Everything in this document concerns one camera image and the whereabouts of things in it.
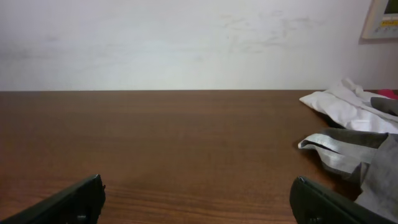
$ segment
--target wood grain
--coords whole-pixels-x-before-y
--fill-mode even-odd
[[[99,223],[295,223],[296,176],[351,194],[297,150],[309,93],[0,93],[0,219],[101,174]]]

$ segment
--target black object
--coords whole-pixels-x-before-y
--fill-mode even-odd
[[[290,206],[298,224],[394,224],[305,177],[294,180]]]
[[[1,224],[95,224],[105,203],[105,185],[93,175]]]

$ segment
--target thermostat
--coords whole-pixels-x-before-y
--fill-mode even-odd
[[[362,38],[398,38],[398,0],[374,0]]]

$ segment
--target crumpled fabric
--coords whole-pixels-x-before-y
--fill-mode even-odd
[[[398,134],[398,117],[371,107],[372,97],[387,98],[363,91],[361,86],[347,78],[326,91],[316,91],[304,96],[300,101],[327,114],[344,128]]]
[[[356,203],[398,223],[398,135],[328,128],[298,144],[324,168],[360,184]]]

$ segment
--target gray and white cloth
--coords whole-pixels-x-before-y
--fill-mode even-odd
[[[356,203],[398,223],[398,134],[328,128],[298,144],[326,170],[361,185]]]

